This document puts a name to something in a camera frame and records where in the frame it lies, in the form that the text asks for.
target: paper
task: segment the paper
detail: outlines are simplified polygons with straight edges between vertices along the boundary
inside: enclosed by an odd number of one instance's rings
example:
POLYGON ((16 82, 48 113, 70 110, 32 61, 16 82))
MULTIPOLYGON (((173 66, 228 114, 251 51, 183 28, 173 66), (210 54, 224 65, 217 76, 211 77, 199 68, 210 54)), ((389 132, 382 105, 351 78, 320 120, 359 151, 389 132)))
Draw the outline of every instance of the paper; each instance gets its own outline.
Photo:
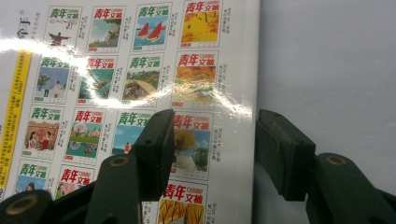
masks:
POLYGON ((34 188, 57 199, 84 187, 156 111, 173 108, 170 181, 159 202, 143 203, 144 222, 249 223, 259 3, 7 2, 1 105, 16 86, 8 77, 18 51, 33 56, 19 126, 5 130, 0 108, 0 137, 17 134, 1 198, 34 188))

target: magazine cover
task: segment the magazine cover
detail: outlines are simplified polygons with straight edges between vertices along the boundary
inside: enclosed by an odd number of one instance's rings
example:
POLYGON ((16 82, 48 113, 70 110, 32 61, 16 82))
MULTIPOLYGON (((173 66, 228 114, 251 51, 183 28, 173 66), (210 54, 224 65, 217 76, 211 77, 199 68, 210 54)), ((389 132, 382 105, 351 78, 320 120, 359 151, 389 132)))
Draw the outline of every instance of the magazine cover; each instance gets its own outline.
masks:
POLYGON ((74 47, 81 19, 81 7, 49 7, 44 41, 54 48, 74 47))
POLYGON ((130 55, 121 102, 131 106, 156 106, 163 54, 130 55))
POLYGON ((165 49, 171 6, 172 3, 138 6, 132 50, 165 49))
POLYGON ((103 109, 76 109, 64 161, 95 165, 104 120, 103 109))
POLYGON ((48 162, 20 160, 15 193, 45 189, 49 172, 50 164, 48 162))
POLYGON ((22 148, 23 157, 52 160, 63 107, 32 105, 22 148))
POLYGON ((158 203, 159 224, 205 223, 207 185, 169 180, 158 203))
POLYGON ((207 180, 213 115, 176 112, 171 176, 207 180))
POLYGON ((185 1, 180 47, 218 47, 220 12, 220 1, 185 1))
POLYGON ((95 7, 88 37, 88 52, 114 53, 119 51, 120 28, 125 7, 95 7))
POLYGON ((43 57, 37 72, 34 102, 64 104, 70 64, 56 57, 43 57))
POLYGON ((172 107, 213 109, 218 52, 181 51, 176 63, 172 107))
POLYGON ((108 99, 113 83, 116 56, 90 56, 85 74, 81 74, 78 105, 91 105, 108 99))
POLYGON ((54 198, 59 199, 93 181, 93 169, 62 165, 54 198))
POLYGON ((128 153, 154 113, 147 110, 119 110, 111 155, 128 153))

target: gray surface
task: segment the gray surface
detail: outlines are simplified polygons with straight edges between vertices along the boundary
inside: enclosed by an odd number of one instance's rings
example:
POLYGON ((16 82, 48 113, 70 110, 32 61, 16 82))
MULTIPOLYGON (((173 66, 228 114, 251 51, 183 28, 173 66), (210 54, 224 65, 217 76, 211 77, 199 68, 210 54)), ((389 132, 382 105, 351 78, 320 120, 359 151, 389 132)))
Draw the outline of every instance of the gray surface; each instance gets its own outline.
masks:
MULTIPOLYGON (((258 108, 396 194, 396 1, 262 0, 258 108)), ((308 223, 256 164, 255 223, 308 223)))

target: magazine cover illustration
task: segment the magazine cover illustration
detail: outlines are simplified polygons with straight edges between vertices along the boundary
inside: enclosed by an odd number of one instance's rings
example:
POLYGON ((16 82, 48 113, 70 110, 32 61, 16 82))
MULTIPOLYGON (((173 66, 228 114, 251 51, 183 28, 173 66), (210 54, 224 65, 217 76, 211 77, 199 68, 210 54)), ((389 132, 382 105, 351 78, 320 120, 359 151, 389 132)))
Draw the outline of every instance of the magazine cover illustration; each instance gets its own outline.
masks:
POLYGON ((180 38, 182 48, 219 46, 219 1, 186 1, 180 38))
POLYGON ((146 127, 154 111, 120 110, 111 155, 127 154, 146 127))
POLYGON ((44 41, 51 47, 76 45, 81 7, 50 7, 44 41))
POLYGON ((88 58, 86 73, 81 75, 78 104, 90 105, 95 100, 105 100, 111 91, 116 56, 91 56, 88 58))
POLYGON ((132 50, 165 49, 171 5, 138 6, 132 50))
POLYGON ((172 107, 213 109, 217 63, 217 51, 178 52, 172 107))
POLYGON ((123 104, 156 106, 162 62, 161 53, 129 57, 121 98, 123 104))
POLYGON ((104 110, 76 109, 64 155, 65 161, 95 165, 104 119, 104 110))
POLYGON ((64 104, 70 64, 55 57, 43 57, 35 84, 34 102, 64 104))
POLYGON ((15 193, 45 189, 50 164, 42 161, 20 161, 15 193))
POLYGON ((63 113, 63 107, 32 105, 22 156, 52 160, 63 113))
POLYGON ((62 198, 93 181, 93 169, 62 165, 56 185, 55 199, 62 198))
POLYGON ((169 180, 159 201, 159 224, 205 223, 207 185, 169 180))
POLYGON ((88 52, 118 52, 125 7, 95 7, 88 38, 88 52))
POLYGON ((208 179, 213 115, 176 112, 171 176, 208 179))

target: red sailboat illustration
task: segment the red sailboat illustration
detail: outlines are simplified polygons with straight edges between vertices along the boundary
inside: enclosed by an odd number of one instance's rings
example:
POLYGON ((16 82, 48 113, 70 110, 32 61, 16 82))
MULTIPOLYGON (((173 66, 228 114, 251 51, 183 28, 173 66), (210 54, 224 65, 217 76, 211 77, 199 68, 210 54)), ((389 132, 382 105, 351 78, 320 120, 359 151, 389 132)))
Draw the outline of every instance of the red sailboat illustration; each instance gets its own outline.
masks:
POLYGON ((148 40, 152 42, 158 40, 160 38, 161 31, 164 30, 163 23, 160 22, 158 25, 152 30, 152 32, 148 36, 148 40))
POLYGON ((148 32, 149 32, 149 22, 146 22, 143 29, 140 30, 139 34, 137 34, 137 37, 144 39, 148 35, 148 32))

